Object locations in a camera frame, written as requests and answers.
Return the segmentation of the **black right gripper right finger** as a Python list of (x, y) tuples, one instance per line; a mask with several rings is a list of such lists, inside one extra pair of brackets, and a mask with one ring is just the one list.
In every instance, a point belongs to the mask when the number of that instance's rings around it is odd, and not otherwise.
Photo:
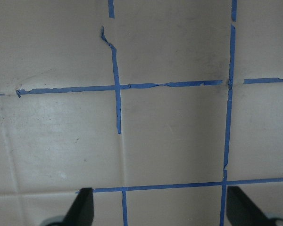
[(232, 226), (273, 225), (238, 186), (229, 186), (227, 188), (226, 216)]

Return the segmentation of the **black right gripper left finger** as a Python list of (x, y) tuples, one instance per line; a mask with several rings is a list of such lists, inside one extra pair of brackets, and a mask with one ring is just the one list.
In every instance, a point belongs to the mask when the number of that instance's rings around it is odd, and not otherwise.
[(63, 226), (91, 226), (94, 219), (93, 189), (80, 189), (65, 215)]

